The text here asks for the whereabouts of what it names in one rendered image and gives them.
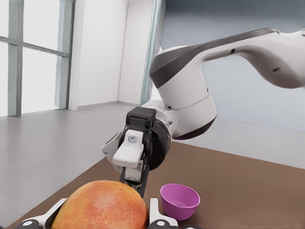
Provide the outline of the grey window frame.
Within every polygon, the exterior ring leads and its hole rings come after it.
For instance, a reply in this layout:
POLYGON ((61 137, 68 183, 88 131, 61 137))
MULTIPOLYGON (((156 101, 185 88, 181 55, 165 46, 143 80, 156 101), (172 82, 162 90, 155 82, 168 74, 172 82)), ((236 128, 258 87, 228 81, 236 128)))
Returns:
POLYGON ((67 109, 76 0, 0 0, 0 117, 67 109))

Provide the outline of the purple bowl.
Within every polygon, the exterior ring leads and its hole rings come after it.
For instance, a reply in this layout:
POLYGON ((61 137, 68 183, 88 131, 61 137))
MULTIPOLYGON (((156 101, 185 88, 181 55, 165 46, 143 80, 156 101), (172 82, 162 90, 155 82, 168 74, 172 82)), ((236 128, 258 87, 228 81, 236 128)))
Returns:
POLYGON ((175 220, 187 220, 197 210, 201 198, 192 188, 182 184, 166 184, 160 189, 164 212, 175 220))

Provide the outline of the pale left gripper left finger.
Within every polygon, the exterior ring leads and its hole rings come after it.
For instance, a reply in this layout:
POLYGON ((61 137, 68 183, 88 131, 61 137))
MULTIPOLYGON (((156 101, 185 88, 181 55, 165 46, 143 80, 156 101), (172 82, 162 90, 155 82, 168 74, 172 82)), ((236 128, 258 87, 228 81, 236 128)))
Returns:
POLYGON ((66 200, 67 198, 60 199, 45 214, 24 220, 16 229, 51 229, 56 216, 66 200))

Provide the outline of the red yellow apple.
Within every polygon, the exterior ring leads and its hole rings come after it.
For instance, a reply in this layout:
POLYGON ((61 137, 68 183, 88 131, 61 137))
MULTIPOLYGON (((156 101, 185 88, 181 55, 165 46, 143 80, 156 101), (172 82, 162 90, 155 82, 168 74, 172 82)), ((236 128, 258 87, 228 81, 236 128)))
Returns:
POLYGON ((118 181, 98 180, 73 192, 51 229, 146 229, 149 213, 140 194, 118 181))

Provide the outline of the pale blue wall column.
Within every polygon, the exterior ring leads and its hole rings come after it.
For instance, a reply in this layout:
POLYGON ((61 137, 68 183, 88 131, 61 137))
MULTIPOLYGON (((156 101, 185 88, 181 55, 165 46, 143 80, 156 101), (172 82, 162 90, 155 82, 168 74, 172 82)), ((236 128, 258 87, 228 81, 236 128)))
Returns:
POLYGON ((140 105, 148 102, 152 94, 153 84, 149 77, 149 71, 154 56, 160 51, 161 48, 161 37, 166 3, 167 0, 153 0, 140 105))

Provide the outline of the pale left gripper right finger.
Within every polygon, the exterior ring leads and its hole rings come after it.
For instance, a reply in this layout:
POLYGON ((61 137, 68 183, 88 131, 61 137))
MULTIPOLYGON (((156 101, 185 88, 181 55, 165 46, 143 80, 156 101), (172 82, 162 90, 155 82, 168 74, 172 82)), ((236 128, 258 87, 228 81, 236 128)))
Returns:
POLYGON ((157 198, 150 199, 148 229, 178 229, 178 223, 175 219, 162 215, 159 212, 159 202, 157 198))

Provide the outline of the finger of the pale right gripper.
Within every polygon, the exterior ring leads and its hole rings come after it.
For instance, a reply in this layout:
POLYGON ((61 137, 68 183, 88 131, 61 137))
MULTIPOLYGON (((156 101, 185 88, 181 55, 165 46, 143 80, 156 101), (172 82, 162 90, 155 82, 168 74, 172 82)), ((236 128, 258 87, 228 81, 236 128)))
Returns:
POLYGON ((150 167, 148 165, 145 165, 143 170, 141 171, 140 177, 128 177, 126 174, 126 167, 123 167, 120 176, 120 182, 132 187, 141 196, 141 198, 143 198, 145 194, 149 172, 150 167))
POLYGON ((142 139, 143 132, 127 130, 123 143, 112 158, 113 164, 121 167, 136 168, 143 153, 144 145, 142 139))

